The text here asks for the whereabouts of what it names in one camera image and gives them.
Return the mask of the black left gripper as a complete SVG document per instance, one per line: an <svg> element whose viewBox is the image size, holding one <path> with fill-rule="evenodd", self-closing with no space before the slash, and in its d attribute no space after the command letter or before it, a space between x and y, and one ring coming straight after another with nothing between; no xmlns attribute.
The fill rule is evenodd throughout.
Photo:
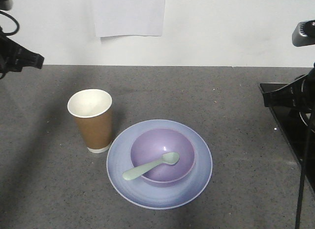
<svg viewBox="0 0 315 229"><path fill-rule="evenodd" d="M24 47L18 47L16 50L16 65L13 63L10 51L14 42L8 36L14 35L14 32L5 33L0 30L0 78L3 79L8 72L19 72L24 67L34 67L42 69L44 57L34 53Z"/></svg>

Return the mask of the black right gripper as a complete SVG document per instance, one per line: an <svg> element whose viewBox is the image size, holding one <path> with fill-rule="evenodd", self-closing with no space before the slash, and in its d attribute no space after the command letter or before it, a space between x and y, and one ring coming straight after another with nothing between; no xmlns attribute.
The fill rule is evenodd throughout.
<svg viewBox="0 0 315 229"><path fill-rule="evenodd" d="M315 108L315 65L308 74L295 78L297 97L287 83L262 83L262 96L265 107L294 107L296 110L311 113Z"/></svg>

